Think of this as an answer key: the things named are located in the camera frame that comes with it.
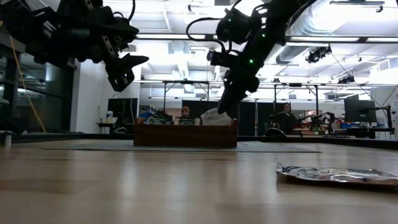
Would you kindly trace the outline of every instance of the person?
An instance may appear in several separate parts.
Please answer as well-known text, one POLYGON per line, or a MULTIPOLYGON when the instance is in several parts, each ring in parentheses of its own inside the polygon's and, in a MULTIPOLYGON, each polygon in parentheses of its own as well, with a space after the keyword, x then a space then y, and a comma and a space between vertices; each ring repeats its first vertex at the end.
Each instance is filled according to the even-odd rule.
POLYGON ((184 106, 181 110, 181 117, 182 118, 189 118, 189 114, 190 114, 191 110, 189 109, 189 107, 184 106))
POLYGON ((294 124, 296 123, 296 117, 290 111, 290 104, 284 105, 284 110, 278 113, 275 117, 275 121, 278 127, 285 134, 291 134, 293 132, 294 124))

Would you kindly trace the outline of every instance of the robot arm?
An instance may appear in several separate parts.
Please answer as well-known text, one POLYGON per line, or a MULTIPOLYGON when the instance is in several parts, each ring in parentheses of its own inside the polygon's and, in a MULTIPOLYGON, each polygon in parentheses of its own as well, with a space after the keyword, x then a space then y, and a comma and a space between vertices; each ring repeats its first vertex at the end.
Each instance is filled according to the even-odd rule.
POLYGON ((255 7, 250 17, 234 7, 218 24, 219 40, 242 44, 245 48, 237 55, 231 51, 214 52, 212 65, 228 67, 224 76, 224 93, 218 108, 224 113, 245 97, 257 91, 257 72, 264 65, 275 44, 285 45, 285 32, 299 15, 316 0, 273 0, 255 7))
POLYGON ((130 26, 130 18, 115 17, 102 0, 61 0, 57 12, 50 7, 33 11, 25 0, 3 0, 0 14, 7 31, 26 45, 35 62, 104 61, 115 91, 123 91, 134 80, 132 68, 149 59, 129 54, 119 58, 118 52, 128 48, 139 30, 130 26))

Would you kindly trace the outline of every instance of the computer monitor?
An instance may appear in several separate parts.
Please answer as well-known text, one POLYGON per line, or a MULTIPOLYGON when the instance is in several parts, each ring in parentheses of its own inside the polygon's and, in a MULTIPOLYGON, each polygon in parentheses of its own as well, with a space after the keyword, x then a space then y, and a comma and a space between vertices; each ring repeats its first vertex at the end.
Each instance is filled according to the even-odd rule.
POLYGON ((374 101, 345 99, 344 107, 346 121, 377 122, 374 101))

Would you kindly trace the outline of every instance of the wooden box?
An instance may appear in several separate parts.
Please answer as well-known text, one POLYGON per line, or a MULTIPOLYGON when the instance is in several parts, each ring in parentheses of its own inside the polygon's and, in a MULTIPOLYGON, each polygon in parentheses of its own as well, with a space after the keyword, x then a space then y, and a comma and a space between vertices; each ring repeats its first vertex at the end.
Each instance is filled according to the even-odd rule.
POLYGON ((238 121, 231 126, 136 124, 135 146, 236 147, 238 121))

